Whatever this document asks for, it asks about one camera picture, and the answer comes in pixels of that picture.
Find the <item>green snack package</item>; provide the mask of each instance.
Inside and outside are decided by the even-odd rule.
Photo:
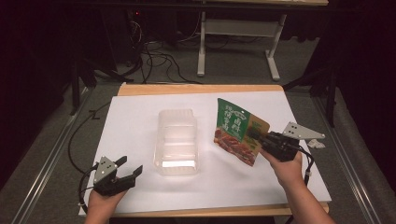
[[[270,125],[226,100],[219,98],[218,104],[214,142],[247,165],[253,166],[262,146],[257,140],[249,137],[247,132],[266,135]]]

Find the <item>plastic tray compartment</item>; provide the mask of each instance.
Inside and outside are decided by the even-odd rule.
[[[193,175],[198,170],[197,121],[190,109],[159,114],[154,165],[161,175]]]

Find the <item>table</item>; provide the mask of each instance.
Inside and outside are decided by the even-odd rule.
[[[327,6],[327,0],[308,1],[282,1],[282,0],[205,0],[206,2],[232,2],[232,3],[254,3],[254,4],[278,4],[278,5],[305,5],[305,6]],[[274,54],[280,35],[282,34],[287,15],[282,14],[278,21],[236,21],[207,19],[206,13],[201,13],[201,41],[198,54],[198,77],[205,75],[205,35],[244,35],[265,36],[272,38],[272,46],[265,51],[265,57],[274,81],[279,81]]]
[[[120,87],[120,91],[118,93],[118,98],[120,98],[121,96],[165,96],[164,94],[167,94],[167,96],[169,96],[169,94],[175,94],[175,95],[180,95],[180,94],[195,94],[195,93],[209,93],[209,92],[216,92],[216,93],[220,93],[223,94],[224,92],[229,93],[229,92],[233,92],[233,93],[246,93],[246,92],[268,92],[268,93],[273,93],[273,92],[279,92],[279,93],[283,93],[283,90],[280,86],[273,86],[273,85],[122,85]],[[111,116],[112,113],[112,108],[110,107],[110,111],[109,111],[109,116]],[[104,128],[104,135],[106,134],[110,134],[108,132],[108,128]],[[118,137],[112,135],[112,139],[111,142],[117,142],[118,141]],[[102,135],[102,139],[101,139],[101,143],[99,144],[98,147],[98,153],[100,151],[100,153],[106,153],[106,150],[104,148],[107,148],[109,145],[108,143],[106,143],[106,140],[103,141],[103,135]],[[120,153],[116,150],[112,150],[111,151],[112,156],[119,156]],[[131,161],[131,163],[134,163],[134,165],[138,165],[136,164],[137,162],[140,162],[139,159],[137,159],[137,161],[133,160]],[[146,164],[144,165],[144,171],[143,174],[145,173],[145,169],[149,174],[150,173],[150,167],[146,167]],[[141,177],[139,176],[136,182],[136,185],[139,185],[139,178],[140,181],[143,181],[141,179]],[[140,191],[137,192],[136,194],[145,194],[146,192],[144,191]],[[329,211],[329,207],[327,205],[327,203],[321,203],[321,205],[323,206],[323,208],[326,211]],[[119,205],[121,207],[125,207],[126,204],[121,204]],[[232,207],[227,207],[227,206],[223,206],[223,207],[210,207],[210,208],[199,208],[199,209],[186,209],[186,210],[182,210],[182,209],[173,209],[173,210],[165,210],[165,211],[150,211],[150,212],[133,212],[133,213],[128,213],[125,211],[129,211],[130,208],[121,208],[121,210],[116,211],[115,213],[115,217],[217,217],[217,216],[283,216],[283,215],[290,215],[290,209],[288,208],[288,206],[286,204],[267,204],[267,205],[254,205],[254,206],[232,206]]]

